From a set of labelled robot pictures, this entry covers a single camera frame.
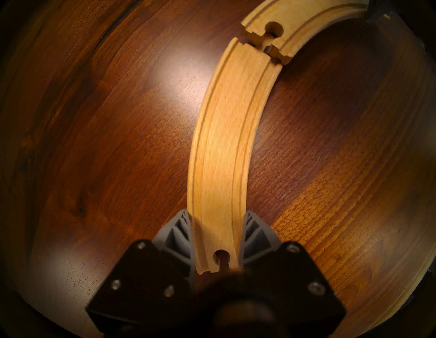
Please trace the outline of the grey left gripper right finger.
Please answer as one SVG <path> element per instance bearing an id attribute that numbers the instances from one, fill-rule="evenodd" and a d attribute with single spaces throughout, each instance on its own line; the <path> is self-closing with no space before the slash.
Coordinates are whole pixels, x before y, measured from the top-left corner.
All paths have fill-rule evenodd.
<path id="1" fill-rule="evenodd" d="M 239 264 L 288 327 L 338 327 L 346 310 L 310 254 L 298 242 L 282 242 L 254 212 L 242 227 Z"/>

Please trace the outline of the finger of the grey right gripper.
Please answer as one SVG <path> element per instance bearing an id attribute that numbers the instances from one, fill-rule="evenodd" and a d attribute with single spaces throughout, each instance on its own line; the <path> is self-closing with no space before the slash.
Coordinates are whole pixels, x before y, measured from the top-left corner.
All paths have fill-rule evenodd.
<path id="1" fill-rule="evenodd" d="M 375 20 L 390 12 L 390 1 L 370 0 L 367 7 L 367 20 Z"/>

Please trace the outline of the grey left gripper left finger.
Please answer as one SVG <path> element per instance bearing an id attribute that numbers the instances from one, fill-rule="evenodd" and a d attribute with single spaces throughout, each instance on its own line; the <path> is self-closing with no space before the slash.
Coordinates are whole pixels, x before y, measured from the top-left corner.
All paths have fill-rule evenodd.
<path id="1" fill-rule="evenodd" d="M 135 241 L 86 307 L 100 332 L 178 331 L 195 275 L 195 249 L 186 209 L 153 240 Z"/>

